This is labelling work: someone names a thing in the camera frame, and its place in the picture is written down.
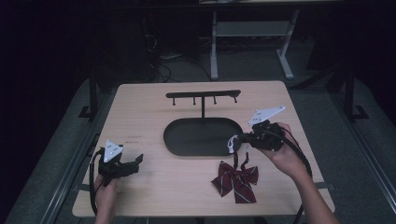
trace gray carpet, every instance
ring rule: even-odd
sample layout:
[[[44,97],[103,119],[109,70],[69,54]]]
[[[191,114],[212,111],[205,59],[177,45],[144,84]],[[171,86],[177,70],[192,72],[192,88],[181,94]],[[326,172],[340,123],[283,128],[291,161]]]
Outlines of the gray carpet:
[[[312,42],[292,42],[288,52],[291,70],[296,78],[286,80],[282,75],[277,60],[275,47],[242,50],[234,54],[219,55],[219,81],[238,80],[282,80],[287,86],[300,83],[310,78],[317,71],[306,71]],[[209,69],[207,53],[194,57],[182,57],[164,63],[172,71],[169,81],[208,81],[206,71]],[[166,75],[163,67],[160,71]],[[290,91],[290,97],[297,110],[309,143],[318,161],[325,181],[331,187],[335,204],[335,214],[341,223],[396,223],[392,211],[381,188],[377,185],[370,166],[363,156],[360,144],[352,132],[351,125],[356,125],[368,144],[374,150],[378,161],[396,183],[396,129],[375,103],[370,91],[361,83],[356,83],[355,102],[362,105],[370,116],[367,120],[358,120],[351,124],[339,109],[337,99],[343,93],[331,95],[324,89],[326,78],[303,91]],[[76,148],[89,149],[89,144],[100,133],[106,120],[106,113],[111,106],[115,90],[100,94],[100,114],[93,122],[79,119],[80,109],[88,105],[88,82],[84,82],[71,102],[64,119],[53,135],[45,154],[35,168],[19,200],[10,213],[7,223],[40,223],[51,211],[48,205],[60,186],[64,170]],[[54,223],[93,223],[93,218],[74,217],[71,213],[77,197],[76,187],[81,183],[90,157],[82,164],[75,164],[74,184],[68,187],[60,200],[62,207],[53,214]],[[291,223],[293,217],[266,217],[269,223]],[[138,218],[117,217],[114,223],[196,223],[194,218]],[[253,223],[252,217],[208,218],[206,223]]]

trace red bow tie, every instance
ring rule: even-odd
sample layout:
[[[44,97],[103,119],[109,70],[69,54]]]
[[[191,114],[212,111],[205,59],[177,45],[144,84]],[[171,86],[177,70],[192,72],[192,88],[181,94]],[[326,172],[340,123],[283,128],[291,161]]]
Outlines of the red bow tie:
[[[238,167],[236,152],[233,154],[233,161],[233,167],[224,161],[220,162],[219,176],[212,180],[212,183],[218,189],[221,197],[233,189],[236,203],[255,203],[256,198],[249,183],[257,184],[259,169],[257,166],[245,168],[245,164],[248,163],[248,153],[245,162],[241,165],[241,171],[236,170]]]

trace metal frame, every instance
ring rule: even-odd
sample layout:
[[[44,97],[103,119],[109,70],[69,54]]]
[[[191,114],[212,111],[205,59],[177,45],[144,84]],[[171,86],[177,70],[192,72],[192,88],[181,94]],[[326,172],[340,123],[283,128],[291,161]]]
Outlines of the metal frame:
[[[98,110],[98,100],[97,100],[97,89],[96,89],[96,77],[94,70],[90,74],[90,106],[84,106],[79,113],[79,118],[89,118],[93,121]]]
[[[363,153],[365,159],[368,162],[369,168],[372,171],[376,183],[381,188],[391,209],[396,214],[396,188],[389,180],[387,174],[385,173],[382,166],[379,164],[379,161],[376,159],[375,154],[373,153],[369,144],[365,141],[365,138],[362,135],[361,130],[356,124],[356,119],[368,119],[368,115],[360,105],[355,105],[356,109],[358,110],[358,114],[353,113],[354,76],[348,64],[345,63],[335,64],[334,66],[330,67],[323,73],[318,74],[316,77],[311,77],[305,82],[289,88],[289,90],[301,90],[309,86],[310,84],[320,80],[321,78],[339,72],[338,70],[340,68],[344,68],[344,70],[346,70],[344,73],[342,73],[341,76],[342,82],[339,83],[340,86],[343,85],[343,83],[345,83],[345,99],[343,101],[341,99],[341,96],[337,95],[336,92],[334,92],[332,94],[332,100],[334,101],[336,108],[339,110],[339,113],[342,115],[344,122],[347,124],[349,130],[351,131],[357,143],[359,144],[359,147],[361,148],[361,152]]]
[[[289,47],[299,9],[295,9],[289,21],[217,21],[217,11],[213,12],[212,51],[210,53],[210,78],[219,79],[216,52],[217,36],[284,36],[282,48],[276,50],[277,57],[287,79],[293,79],[286,52]]]

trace table leg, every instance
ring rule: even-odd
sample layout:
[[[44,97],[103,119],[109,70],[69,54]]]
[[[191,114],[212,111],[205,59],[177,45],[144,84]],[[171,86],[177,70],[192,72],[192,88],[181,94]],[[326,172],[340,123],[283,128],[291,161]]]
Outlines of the table leg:
[[[218,74],[218,57],[216,53],[216,36],[217,36],[217,12],[213,12],[213,23],[212,23],[212,52],[210,52],[210,78],[217,80]]]
[[[254,224],[268,224],[268,222],[263,217],[254,217]]]
[[[94,70],[90,74],[90,106],[84,106],[81,109],[81,112],[79,113],[78,117],[79,118],[89,118],[89,122],[93,121],[96,113],[97,113],[97,108],[98,108],[98,103],[97,103],[97,92],[96,92],[96,79],[95,79],[95,74]]]
[[[285,73],[287,79],[294,78],[293,73],[291,72],[291,69],[289,67],[288,60],[286,59],[286,51],[288,50],[289,47],[289,42],[291,40],[291,36],[294,31],[294,26],[296,24],[299,11],[300,11],[299,9],[294,10],[293,15],[291,16],[288,30],[285,35],[285,42],[283,43],[283,47],[282,49],[276,50],[277,57],[279,58],[280,64],[282,65],[283,68],[283,72]]]
[[[195,220],[197,220],[197,224],[205,224],[204,217],[196,217]]]

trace table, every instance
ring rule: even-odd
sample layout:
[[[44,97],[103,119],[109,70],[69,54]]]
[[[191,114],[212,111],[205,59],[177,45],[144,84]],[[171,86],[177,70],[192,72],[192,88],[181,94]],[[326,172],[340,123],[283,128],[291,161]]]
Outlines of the table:
[[[301,199],[291,179],[278,171],[258,150],[250,148],[248,167],[258,166],[259,181],[252,186],[256,203],[237,204],[233,193],[221,198],[211,180],[218,175],[220,161],[233,164],[232,156],[179,157],[169,152],[163,141],[165,127],[175,119],[200,118],[199,101],[180,98],[173,105],[165,97],[178,91],[240,90],[237,103],[231,97],[206,101],[206,117],[222,117],[237,122],[250,132],[248,120],[256,109],[284,105],[286,109],[270,120],[288,123],[311,163],[315,182],[323,182],[304,129],[288,91],[280,81],[201,82],[121,85],[110,108],[96,150],[110,140],[124,145],[121,162],[134,161],[141,153],[144,160],[139,173],[119,182],[117,215],[126,217],[232,217],[295,215]],[[240,161],[245,150],[238,151]],[[88,172],[83,184],[88,184]],[[328,189],[319,190],[334,211]],[[80,190],[73,207],[77,217],[93,217],[88,191]]]

